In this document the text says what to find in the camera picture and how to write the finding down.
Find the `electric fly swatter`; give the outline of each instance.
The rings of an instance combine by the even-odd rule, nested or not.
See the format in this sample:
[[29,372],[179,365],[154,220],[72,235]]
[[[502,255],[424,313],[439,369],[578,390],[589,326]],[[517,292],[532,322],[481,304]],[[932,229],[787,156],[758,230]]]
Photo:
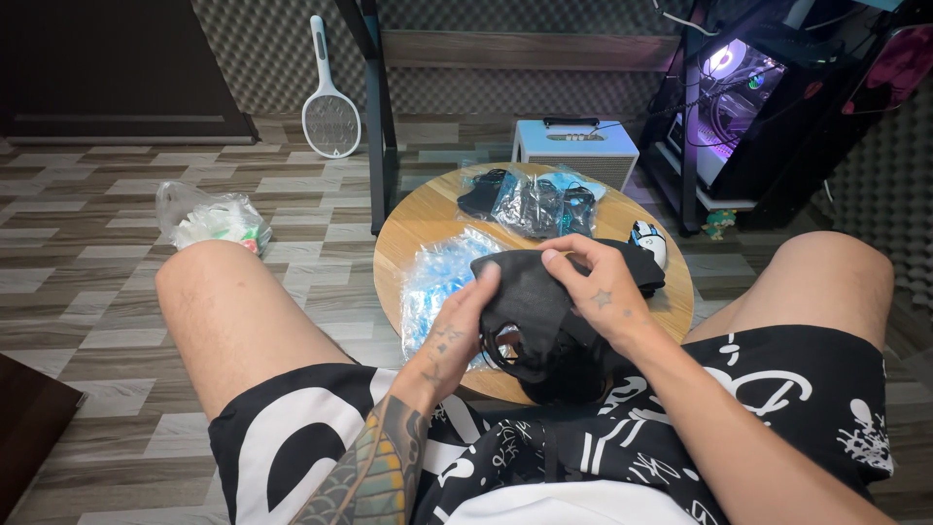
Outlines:
[[314,151],[329,159],[340,159],[353,153],[359,146],[359,111],[346,95],[337,91],[330,78],[327,39],[321,17],[311,17],[311,32],[320,82],[317,91],[304,103],[301,127]]

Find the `round wooden table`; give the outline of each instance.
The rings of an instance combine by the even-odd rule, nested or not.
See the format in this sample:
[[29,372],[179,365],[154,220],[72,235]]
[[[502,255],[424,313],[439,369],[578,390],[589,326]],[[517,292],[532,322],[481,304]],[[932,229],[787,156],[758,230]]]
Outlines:
[[[490,163],[469,166],[467,170],[469,174],[475,174],[477,169],[508,169],[510,165],[512,163]],[[517,165],[529,175],[544,175],[554,171],[553,167],[541,164]],[[434,178],[405,197],[389,215],[379,233],[373,256],[376,293],[396,333],[401,317],[402,280],[414,262],[414,254],[422,245],[459,235],[468,224],[515,248],[534,248],[538,244],[537,241],[512,234],[498,224],[480,220],[455,220],[456,199],[463,180],[460,171]],[[628,240],[636,220],[647,220],[664,231],[667,239],[667,267],[664,268],[666,284],[654,297],[648,299],[648,306],[655,319],[676,341],[683,340],[693,317],[693,285],[687,263],[674,239],[643,207],[616,190],[609,189],[600,199],[598,207],[596,237]],[[517,379],[499,370],[467,372],[461,385],[495,399],[534,404],[524,394]]]

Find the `small figurine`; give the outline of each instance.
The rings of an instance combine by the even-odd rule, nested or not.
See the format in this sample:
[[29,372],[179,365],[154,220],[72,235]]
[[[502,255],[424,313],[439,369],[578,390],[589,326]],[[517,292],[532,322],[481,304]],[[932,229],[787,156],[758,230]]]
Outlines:
[[720,209],[706,216],[706,224],[703,225],[703,230],[706,231],[710,239],[714,241],[722,240],[723,230],[735,224],[735,211],[734,209]]

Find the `knee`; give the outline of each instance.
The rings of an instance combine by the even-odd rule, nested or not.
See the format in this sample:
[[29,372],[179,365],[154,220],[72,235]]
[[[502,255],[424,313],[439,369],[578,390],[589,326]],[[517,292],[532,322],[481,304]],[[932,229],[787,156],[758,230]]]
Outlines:
[[810,232],[786,241],[777,250],[778,256],[793,257],[803,264],[826,266],[839,271],[854,271],[861,276],[874,276],[894,287],[894,266],[877,249],[839,232]]
[[166,261],[156,273],[156,292],[162,295],[179,289],[197,288],[210,280],[210,275],[225,263],[248,255],[248,249],[230,241],[197,242],[181,249]]

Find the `hand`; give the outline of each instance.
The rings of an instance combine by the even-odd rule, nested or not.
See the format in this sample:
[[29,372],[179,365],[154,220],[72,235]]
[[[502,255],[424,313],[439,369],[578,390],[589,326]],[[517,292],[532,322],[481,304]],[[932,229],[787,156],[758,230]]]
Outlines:
[[[567,288],[579,314],[617,352],[626,355],[626,343],[633,333],[658,328],[617,249],[580,234],[544,241],[537,248],[544,250],[541,261]],[[570,257],[589,268],[590,275],[581,275],[560,251],[573,251]]]
[[480,278],[444,301],[431,332],[399,378],[426,387],[430,408],[453,394],[470,360],[480,353],[480,312],[499,290],[501,268],[488,262]]

